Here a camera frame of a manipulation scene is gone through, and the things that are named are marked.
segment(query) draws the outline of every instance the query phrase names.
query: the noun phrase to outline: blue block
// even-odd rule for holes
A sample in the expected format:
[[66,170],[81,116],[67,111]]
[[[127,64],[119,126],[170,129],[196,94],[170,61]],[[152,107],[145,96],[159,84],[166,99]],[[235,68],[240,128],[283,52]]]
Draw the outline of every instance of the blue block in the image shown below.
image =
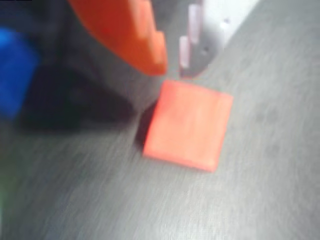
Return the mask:
[[38,54],[19,33],[0,27],[0,114],[2,116],[12,120],[19,113],[39,59]]

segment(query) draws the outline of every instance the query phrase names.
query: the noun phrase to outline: black object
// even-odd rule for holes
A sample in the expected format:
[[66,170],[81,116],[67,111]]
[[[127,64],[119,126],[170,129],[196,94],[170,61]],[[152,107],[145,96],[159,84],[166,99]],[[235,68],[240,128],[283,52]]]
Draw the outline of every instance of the black object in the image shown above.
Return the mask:
[[84,122],[127,123],[133,115],[134,108],[119,94],[68,67],[52,65],[36,70],[18,124],[32,131],[74,131]]

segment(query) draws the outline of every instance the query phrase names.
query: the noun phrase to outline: red block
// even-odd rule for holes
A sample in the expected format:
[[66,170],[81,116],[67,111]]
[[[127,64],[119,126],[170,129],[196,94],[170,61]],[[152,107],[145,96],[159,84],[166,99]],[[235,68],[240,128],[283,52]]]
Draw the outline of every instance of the red block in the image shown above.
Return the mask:
[[233,97],[180,81],[164,81],[143,155],[214,171]]

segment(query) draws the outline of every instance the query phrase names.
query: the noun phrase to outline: gray fabric surface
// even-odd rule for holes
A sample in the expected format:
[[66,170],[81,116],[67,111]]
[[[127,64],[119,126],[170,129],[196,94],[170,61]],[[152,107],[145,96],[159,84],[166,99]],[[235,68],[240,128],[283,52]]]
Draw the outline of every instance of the gray fabric surface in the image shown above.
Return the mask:
[[[178,77],[184,0],[154,1]],[[196,84],[234,96],[215,173],[141,157],[123,129],[20,135],[1,127],[6,240],[320,239],[320,1],[264,0]],[[141,75],[74,22],[105,84],[142,113],[161,80]],[[76,59],[70,64],[79,66]]]

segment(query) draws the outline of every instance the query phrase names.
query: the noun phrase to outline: silver metal bracket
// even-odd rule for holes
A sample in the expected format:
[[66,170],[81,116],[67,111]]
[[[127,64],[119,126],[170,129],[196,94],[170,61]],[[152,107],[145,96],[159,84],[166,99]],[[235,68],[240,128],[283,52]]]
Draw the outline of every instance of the silver metal bracket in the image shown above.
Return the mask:
[[179,39],[182,78],[194,78],[226,47],[259,0],[198,0],[189,5],[187,35]]

